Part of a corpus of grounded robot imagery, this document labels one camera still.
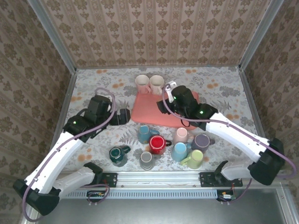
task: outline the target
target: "mug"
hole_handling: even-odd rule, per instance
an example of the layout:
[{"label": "mug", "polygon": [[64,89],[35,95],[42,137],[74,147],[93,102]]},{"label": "mug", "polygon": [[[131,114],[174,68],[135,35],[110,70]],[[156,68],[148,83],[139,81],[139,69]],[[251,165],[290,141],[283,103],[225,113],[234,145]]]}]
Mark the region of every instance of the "mug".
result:
[{"label": "mug", "polygon": [[150,170],[153,169],[155,166],[155,159],[153,158],[153,155],[150,152],[144,152],[140,156],[140,167],[144,170]]},{"label": "mug", "polygon": [[146,75],[139,75],[135,79],[138,92],[141,94],[150,93],[150,79]]},{"label": "mug", "polygon": [[188,148],[191,148],[190,143],[178,142],[174,145],[171,151],[171,157],[176,162],[181,162],[188,155]]},{"label": "mug", "polygon": [[198,169],[202,164],[204,158],[203,153],[195,149],[188,154],[188,157],[180,162],[180,165],[187,165],[191,169]]},{"label": "mug", "polygon": [[162,155],[166,150],[166,146],[171,146],[171,141],[165,140],[161,135],[155,135],[149,139],[152,154]]},{"label": "mug", "polygon": [[189,138],[193,138],[192,135],[188,134],[187,129],[180,127],[176,130],[173,136],[173,143],[176,144],[178,142],[186,143]]},{"label": "mug", "polygon": [[209,145],[212,145],[215,143],[215,140],[210,140],[208,136],[205,134],[198,134],[195,136],[195,138],[192,141],[191,148],[192,150],[194,149],[199,149],[202,151],[202,153],[205,153],[209,147]]},{"label": "mug", "polygon": [[148,144],[151,136],[159,134],[159,131],[150,129],[147,125],[142,125],[138,130],[137,138],[141,144]]},{"label": "mug", "polygon": [[151,92],[154,95],[162,95],[162,89],[164,87],[164,79],[162,76],[154,75],[149,79]]},{"label": "mug", "polygon": [[124,166],[127,161],[127,153],[131,150],[129,146],[122,146],[122,147],[113,147],[109,151],[109,157],[110,160],[112,161],[113,165],[117,167],[122,167]]}]

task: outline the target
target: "wall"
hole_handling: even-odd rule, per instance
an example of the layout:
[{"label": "wall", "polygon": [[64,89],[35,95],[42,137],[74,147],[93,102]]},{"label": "wall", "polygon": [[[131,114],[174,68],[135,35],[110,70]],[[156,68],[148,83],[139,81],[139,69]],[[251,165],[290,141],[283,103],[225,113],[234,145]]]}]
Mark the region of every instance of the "wall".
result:
[{"label": "wall", "polygon": [[238,64],[270,0],[42,0],[79,68]]},{"label": "wall", "polygon": [[12,189],[47,154],[70,73],[29,4],[0,1],[0,223],[21,213]]},{"label": "wall", "polygon": [[[285,0],[245,69],[267,137],[299,165],[299,1]],[[289,182],[299,205],[299,177]]]}]

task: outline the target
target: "pink mug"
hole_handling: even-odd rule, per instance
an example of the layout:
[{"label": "pink mug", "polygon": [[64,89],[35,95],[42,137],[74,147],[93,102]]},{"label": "pink mug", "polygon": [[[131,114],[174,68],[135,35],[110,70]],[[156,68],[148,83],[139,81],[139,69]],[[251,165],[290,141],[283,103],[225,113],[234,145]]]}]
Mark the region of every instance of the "pink mug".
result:
[{"label": "pink mug", "polygon": [[188,139],[193,139],[194,136],[190,135],[187,129],[180,127],[176,130],[173,136],[173,144],[177,144],[178,142],[187,143]]},{"label": "pink mug", "polygon": [[139,75],[135,79],[138,92],[141,94],[150,93],[150,79],[146,75]]}]

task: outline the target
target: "gray mug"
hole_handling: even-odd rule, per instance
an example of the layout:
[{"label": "gray mug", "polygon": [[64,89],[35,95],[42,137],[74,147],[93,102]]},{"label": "gray mug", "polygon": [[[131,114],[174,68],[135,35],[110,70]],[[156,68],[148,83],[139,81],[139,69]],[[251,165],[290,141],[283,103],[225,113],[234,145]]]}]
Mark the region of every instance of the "gray mug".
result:
[{"label": "gray mug", "polygon": [[215,144],[215,140],[206,136],[205,134],[198,134],[192,141],[191,149],[199,149],[202,153],[205,153],[210,145]]},{"label": "gray mug", "polygon": [[152,153],[144,152],[139,159],[140,167],[144,170],[151,170],[155,166],[155,158]]}]

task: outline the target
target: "yellow-green mug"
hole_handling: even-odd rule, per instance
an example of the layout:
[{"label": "yellow-green mug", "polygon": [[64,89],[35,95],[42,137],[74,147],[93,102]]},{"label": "yellow-green mug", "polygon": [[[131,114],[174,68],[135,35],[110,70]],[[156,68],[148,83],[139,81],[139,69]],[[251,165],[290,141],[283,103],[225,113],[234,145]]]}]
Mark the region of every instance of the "yellow-green mug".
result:
[{"label": "yellow-green mug", "polygon": [[200,150],[195,149],[190,152],[187,158],[183,159],[180,164],[183,166],[187,165],[191,169],[198,169],[202,164],[203,158],[203,153]]}]

